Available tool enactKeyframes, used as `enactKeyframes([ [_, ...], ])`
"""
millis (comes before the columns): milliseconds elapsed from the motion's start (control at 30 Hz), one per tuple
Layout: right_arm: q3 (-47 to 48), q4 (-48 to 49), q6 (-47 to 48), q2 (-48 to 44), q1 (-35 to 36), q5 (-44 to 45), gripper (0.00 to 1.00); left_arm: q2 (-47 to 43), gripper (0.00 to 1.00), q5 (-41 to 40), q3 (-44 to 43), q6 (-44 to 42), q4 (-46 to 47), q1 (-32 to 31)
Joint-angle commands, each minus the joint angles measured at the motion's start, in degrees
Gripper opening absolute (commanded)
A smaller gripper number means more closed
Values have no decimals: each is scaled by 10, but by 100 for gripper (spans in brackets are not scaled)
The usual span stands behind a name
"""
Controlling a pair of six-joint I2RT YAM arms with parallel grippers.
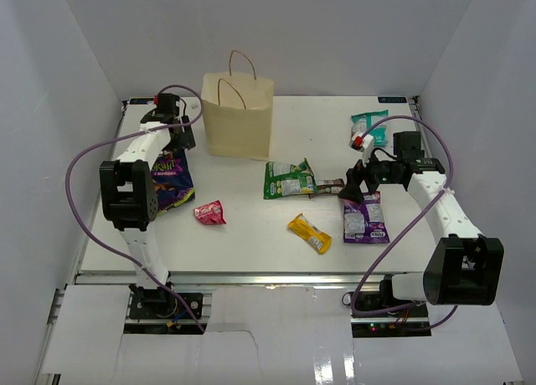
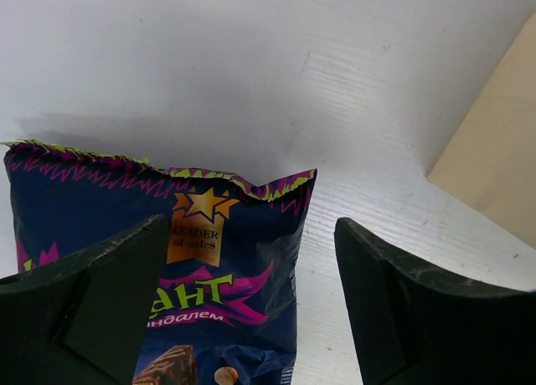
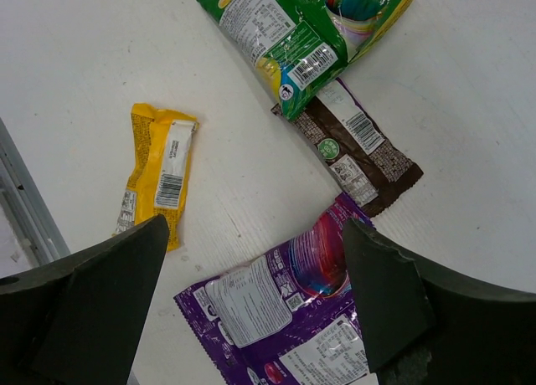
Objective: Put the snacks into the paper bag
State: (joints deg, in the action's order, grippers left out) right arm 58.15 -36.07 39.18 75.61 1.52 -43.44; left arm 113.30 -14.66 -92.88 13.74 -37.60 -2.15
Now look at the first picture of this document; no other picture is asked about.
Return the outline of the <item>beige paper bag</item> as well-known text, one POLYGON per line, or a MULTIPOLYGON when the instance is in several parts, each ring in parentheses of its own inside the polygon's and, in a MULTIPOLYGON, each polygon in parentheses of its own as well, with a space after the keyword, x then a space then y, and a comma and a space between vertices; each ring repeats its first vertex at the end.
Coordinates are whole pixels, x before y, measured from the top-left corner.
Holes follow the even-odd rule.
POLYGON ((209 153, 266 161, 270 156, 274 81, 256 72, 207 73, 201 93, 209 153))

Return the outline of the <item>purple snack bag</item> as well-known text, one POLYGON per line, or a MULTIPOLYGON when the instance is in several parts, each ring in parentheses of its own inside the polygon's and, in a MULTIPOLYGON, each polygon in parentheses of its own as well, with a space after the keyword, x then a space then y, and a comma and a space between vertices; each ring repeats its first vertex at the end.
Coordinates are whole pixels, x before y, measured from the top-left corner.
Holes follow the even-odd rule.
POLYGON ((152 180, 157 194, 158 214, 195 199, 195 189, 185 150, 165 151, 152 165, 152 180))

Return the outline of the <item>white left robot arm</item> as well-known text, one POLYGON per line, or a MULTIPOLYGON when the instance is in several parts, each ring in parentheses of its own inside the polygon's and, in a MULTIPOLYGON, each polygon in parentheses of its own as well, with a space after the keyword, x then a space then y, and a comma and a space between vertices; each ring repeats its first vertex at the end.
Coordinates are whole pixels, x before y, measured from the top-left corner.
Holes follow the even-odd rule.
POLYGON ((195 140, 180 96, 158 94, 154 105, 140 120, 141 135, 116 159, 101 163, 100 194, 105 219, 119 231, 135 260, 132 289, 154 290, 148 307, 167 317, 176 310, 177 296, 158 289, 168 281, 169 272, 152 222, 158 214, 194 200, 185 151, 195 147, 195 140))

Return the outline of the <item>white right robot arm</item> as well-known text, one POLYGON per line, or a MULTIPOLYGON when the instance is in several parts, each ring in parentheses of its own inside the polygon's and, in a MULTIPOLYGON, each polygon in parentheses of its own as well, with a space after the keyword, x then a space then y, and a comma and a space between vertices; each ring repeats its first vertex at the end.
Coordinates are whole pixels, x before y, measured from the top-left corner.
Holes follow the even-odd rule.
POLYGON ((496 297, 504 248, 497 238, 485 236, 457 202, 449 188, 445 168, 429 158, 418 131, 394 134, 394 160, 375 155, 371 135, 357 132, 350 146, 360 152, 347 171, 347 184, 338 196, 363 203, 366 187, 375 192, 384 184, 404 187, 420 207, 436 247, 421 273, 394 274, 390 288, 378 296, 379 309, 399 316, 409 301, 432 305, 491 305, 496 297))

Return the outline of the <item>brown chocolate bar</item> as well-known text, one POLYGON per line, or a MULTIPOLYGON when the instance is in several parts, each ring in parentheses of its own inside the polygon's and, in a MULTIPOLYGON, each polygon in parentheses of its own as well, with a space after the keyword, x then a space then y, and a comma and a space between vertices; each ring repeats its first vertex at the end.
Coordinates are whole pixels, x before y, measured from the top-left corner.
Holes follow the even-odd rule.
POLYGON ((333 180, 318 180, 316 181, 317 190, 308 195, 309 198, 314 198, 320 195, 337 195, 344 188, 345 182, 342 178, 333 180))

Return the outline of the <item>red candy packet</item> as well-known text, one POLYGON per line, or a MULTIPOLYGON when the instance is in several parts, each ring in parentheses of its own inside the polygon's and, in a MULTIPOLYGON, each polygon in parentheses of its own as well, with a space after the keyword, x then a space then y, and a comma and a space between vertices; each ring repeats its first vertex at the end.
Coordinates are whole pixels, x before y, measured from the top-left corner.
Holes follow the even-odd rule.
POLYGON ((196 207, 193 215, 202 225, 226 224, 223 206, 219 200, 196 207))

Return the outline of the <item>green snack packet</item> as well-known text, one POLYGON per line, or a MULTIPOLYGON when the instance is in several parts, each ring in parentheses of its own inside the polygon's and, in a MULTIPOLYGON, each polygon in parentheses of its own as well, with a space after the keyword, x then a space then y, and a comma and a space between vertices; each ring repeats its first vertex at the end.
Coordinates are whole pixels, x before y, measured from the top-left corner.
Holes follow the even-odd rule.
POLYGON ((267 162, 263 198, 265 200, 317 193, 313 170, 306 158, 297 165, 267 162))

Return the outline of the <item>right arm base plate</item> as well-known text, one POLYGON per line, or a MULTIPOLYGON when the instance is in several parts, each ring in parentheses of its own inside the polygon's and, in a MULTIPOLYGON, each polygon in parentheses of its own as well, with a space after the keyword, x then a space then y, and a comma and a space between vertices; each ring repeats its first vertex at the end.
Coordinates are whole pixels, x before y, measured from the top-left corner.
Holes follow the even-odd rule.
MULTIPOLYGON (((354 306, 360 311, 376 311, 409 304, 410 300, 393 297, 390 283, 383 280, 375 291, 364 291, 354 306)), ((417 305, 390 311, 376 316, 352 314, 351 327, 354 339, 431 336, 429 313, 426 305, 417 305)))

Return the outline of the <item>yellow snack bar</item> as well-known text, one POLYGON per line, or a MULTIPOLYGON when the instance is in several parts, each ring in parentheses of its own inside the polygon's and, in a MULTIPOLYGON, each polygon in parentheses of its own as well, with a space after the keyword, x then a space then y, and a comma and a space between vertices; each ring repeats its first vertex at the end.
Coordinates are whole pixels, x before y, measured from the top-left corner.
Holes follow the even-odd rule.
POLYGON ((287 228, 306 241, 318 254, 325 254, 331 247, 331 236, 318 229, 302 213, 293 218, 287 228))

